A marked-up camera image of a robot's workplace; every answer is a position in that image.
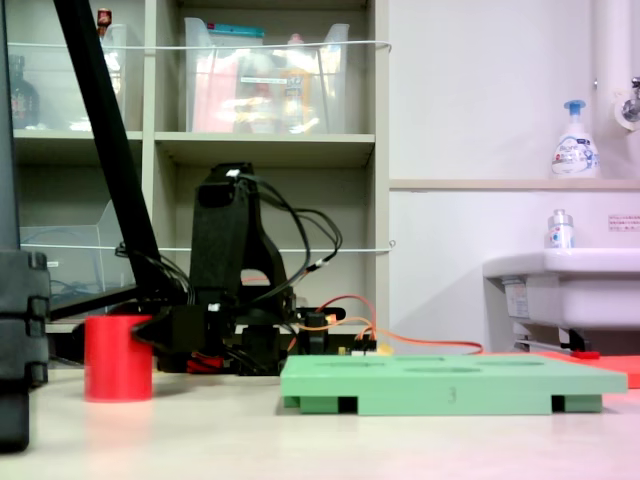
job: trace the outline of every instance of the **sink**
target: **sink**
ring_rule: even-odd
[[[559,328],[640,329],[640,249],[546,249],[486,262],[509,316]]]

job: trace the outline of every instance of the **hand soap bottle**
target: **hand soap bottle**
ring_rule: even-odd
[[[564,108],[569,110],[571,121],[560,137],[551,163],[551,175],[554,178],[600,176],[598,149],[580,119],[580,110],[585,106],[582,100],[571,100],[564,104]]]

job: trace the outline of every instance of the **green tray with holes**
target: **green tray with holes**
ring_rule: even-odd
[[[601,412],[622,373],[537,355],[291,356],[284,406],[301,413],[542,415]]]

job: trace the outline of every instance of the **white table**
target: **white table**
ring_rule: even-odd
[[[640,479],[640,391],[601,415],[300,416],[277,378],[157,374],[153,401],[105,405],[50,373],[1,480]]]

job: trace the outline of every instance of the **faucet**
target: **faucet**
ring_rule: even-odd
[[[631,86],[633,87],[635,98],[624,102],[622,116],[628,122],[635,123],[640,121],[640,77],[633,77]]]

